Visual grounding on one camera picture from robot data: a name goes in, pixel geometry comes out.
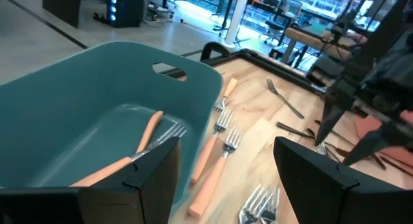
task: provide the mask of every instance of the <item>table surface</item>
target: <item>table surface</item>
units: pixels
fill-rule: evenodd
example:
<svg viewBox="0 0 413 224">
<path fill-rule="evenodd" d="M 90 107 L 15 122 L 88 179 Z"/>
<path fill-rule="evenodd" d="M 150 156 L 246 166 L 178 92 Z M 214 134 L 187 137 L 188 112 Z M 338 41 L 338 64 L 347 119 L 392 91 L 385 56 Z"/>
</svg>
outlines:
<svg viewBox="0 0 413 224">
<path fill-rule="evenodd" d="M 340 46 L 332 45 L 332 44 L 325 44 L 324 42 L 322 42 L 320 37 L 328 36 L 330 34 L 328 30 L 324 31 L 323 36 L 321 36 L 319 32 L 314 31 L 314 29 L 311 26 L 304 27 L 302 28 L 302 30 L 313 32 L 313 34 L 316 34 L 319 37 L 314 37 L 310 34 L 307 34 L 304 31 L 300 31 L 297 28 L 286 29 L 285 36 L 297 42 L 303 43 L 309 47 L 315 48 L 317 50 L 323 49 L 324 52 L 338 59 L 346 59 L 351 54 L 349 50 L 344 49 Z M 355 42 L 351 38 L 342 37 L 339 40 L 339 44 L 345 45 L 345 46 L 352 46 L 355 44 Z"/>
<path fill-rule="evenodd" d="M 279 183 L 279 176 L 272 155 L 274 137 L 284 136 L 314 150 L 311 140 L 303 139 L 277 128 L 276 122 L 280 121 L 301 131 L 308 127 L 316 132 L 317 125 L 314 120 L 320 119 L 323 109 L 323 102 L 320 98 L 243 59 L 217 66 L 216 70 L 222 74 L 225 80 L 223 88 L 229 83 L 230 78 L 238 79 L 236 89 L 228 98 L 228 109 L 234 111 L 230 127 L 236 125 L 241 128 L 244 137 L 238 149 L 229 155 L 204 216 L 200 220 L 196 220 L 187 214 L 187 210 L 208 175 L 211 166 L 222 155 L 222 140 L 215 145 L 202 178 L 191 187 L 190 198 L 172 217 L 171 224 L 237 223 L 240 208 L 257 185 L 276 187 Z M 273 80 L 280 94 L 284 95 L 305 116 L 305 119 L 299 119 L 295 116 L 277 96 L 267 90 L 266 78 Z M 212 126 L 216 119 L 217 114 L 214 113 L 206 137 L 211 135 Z M 335 131 L 348 140 L 356 143 L 357 137 L 354 129 L 351 114 L 345 114 L 334 128 Z M 221 134 L 219 138 L 224 139 L 227 134 L 228 131 Z M 351 149 L 350 145 L 336 136 L 329 135 L 327 140 L 339 148 Z M 387 165 L 386 171 L 381 170 L 370 161 L 360 161 L 352 167 L 396 186 L 413 188 L 413 178 L 406 176 L 390 165 Z M 278 220 L 278 224 L 298 223 L 283 188 L 281 189 Z"/>
</svg>

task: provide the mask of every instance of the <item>gray floor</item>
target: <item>gray floor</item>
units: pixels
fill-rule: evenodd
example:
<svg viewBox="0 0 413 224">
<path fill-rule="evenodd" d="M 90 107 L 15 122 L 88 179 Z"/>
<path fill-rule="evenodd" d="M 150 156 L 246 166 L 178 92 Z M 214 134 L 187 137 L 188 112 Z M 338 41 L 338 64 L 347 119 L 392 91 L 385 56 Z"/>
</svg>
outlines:
<svg viewBox="0 0 413 224">
<path fill-rule="evenodd" d="M 175 54 L 185 54 L 202 49 L 209 41 L 220 41 L 217 34 L 208 30 L 193 17 L 186 17 L 179 8 L 171 23 L 143 24 L 141 28 L 115 29 L 92 19 L 94 12 L 105 9 L 102 4 L 83 2 L 80 26 L 71 27 L 41 8 L 41 0 L 14 0 L 20 5 L 52 23 L 88 47 L 107 41 L 126 40 L 150 45 Z M 44 23 L 27 14 L 7 0 L 0 0 L 0 84 L 39 70 L 45 65 L 82 51 L 82 48 L 58 34 Z M 190 25 L 179 22 L 185 18 Z M 262 48 L 257 39 L 244 42 L 242 47 Z"/>
</svg>

